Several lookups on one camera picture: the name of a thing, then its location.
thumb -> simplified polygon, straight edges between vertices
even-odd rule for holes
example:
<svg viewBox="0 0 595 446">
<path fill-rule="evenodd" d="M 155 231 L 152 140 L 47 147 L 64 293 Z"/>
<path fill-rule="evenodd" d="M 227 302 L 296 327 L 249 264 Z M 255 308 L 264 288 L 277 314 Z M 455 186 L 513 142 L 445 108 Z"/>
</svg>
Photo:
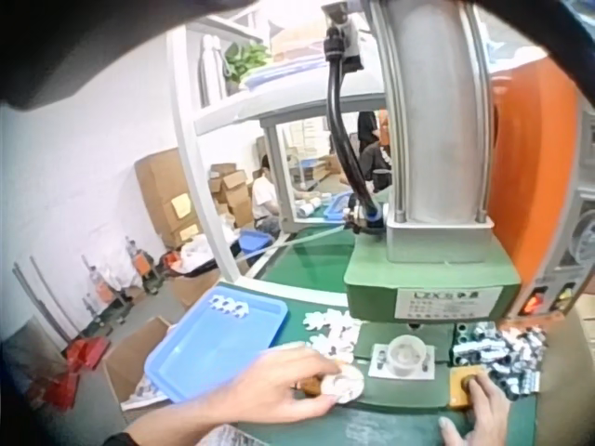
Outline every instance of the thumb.
<svg viewBox="0 0 595 446">
<path fill-rule="evenodd" d="M 450 419 L 441 416 L 438 419 L 438 424 L 440 425 L 445 446 L 463 446 L 465 444 L 465 441 L 458 434 L 455 424 Z"/>
<path fill-rule="evenodd" d="M 316 398 L 294 400 L 289 405 L 287 417 L 289 421 L 301 421 L 308 418 L 323 416 L 337 403 L 337 397 L 331 395 L 320 395 Z"/>
</svg>

white shirt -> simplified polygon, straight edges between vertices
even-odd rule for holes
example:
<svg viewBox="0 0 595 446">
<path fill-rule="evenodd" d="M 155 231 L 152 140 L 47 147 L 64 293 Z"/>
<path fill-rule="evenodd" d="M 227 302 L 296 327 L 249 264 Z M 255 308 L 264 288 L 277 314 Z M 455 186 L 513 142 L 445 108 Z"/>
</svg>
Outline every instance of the white shirt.
<svg viewBox="0 0 595 446">
<path fill-rule="evenodd" d="M 252 216 L 255 220 L 272 215 L 264 206 L 264 203 L 270 201 L 277 204 L 277 191 L 274 184 L 264 176 L 255 179 L 252 185 Z"/>
</svg>

person's left hand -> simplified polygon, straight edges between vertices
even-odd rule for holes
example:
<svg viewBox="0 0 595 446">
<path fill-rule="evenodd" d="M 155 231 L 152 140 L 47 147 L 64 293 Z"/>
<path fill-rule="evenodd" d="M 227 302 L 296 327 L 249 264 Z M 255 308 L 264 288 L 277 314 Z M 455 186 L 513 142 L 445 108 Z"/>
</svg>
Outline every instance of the person's left hand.
<svg viewBox="0 0 595 446">
<path fill-rule="evenodd" d="M 222 423 L 292 423 L 324 415 L 337 398 L 296 400 L 291 386 L 304 378 L 339 372 L 336 363 L 310 348 L 272 350 L 209 399 Z"/>
</svg>

person in white shirt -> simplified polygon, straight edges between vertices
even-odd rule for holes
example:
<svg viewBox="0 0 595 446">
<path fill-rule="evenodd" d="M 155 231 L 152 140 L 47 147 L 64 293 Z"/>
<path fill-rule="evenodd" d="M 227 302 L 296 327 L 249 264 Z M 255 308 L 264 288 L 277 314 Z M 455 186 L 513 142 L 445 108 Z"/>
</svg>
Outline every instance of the person in white shirt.
<svg viewBox="0 0 595 446">
<path fill-rule="evenodd" d="M 260 177 L 254 180 L 252 185 L 252 216 L 254 217 L 254 228 L 270 234 L 275 239 L 281 232 L 279 225 L 279 203 L 277 191 L 271 180 L 271 165 L 269 156 L 264 155 L 260 163 Z M 296 198 L 307 198 L 307 192 L 294 190 Z"/>
</svg>

machine label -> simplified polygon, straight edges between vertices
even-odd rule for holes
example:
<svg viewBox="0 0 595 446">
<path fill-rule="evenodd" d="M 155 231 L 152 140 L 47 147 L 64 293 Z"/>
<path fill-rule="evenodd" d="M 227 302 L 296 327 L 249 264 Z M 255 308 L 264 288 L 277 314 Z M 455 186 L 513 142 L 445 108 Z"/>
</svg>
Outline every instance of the machine label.
<svg viewBox="0 0 595 446">
<path fill-rule="evenodd" d="M 501 293 L 501 286 L 447 290 L 400 289 L 394 317 L 422 321 L 487 318 Z"/>
</svg>

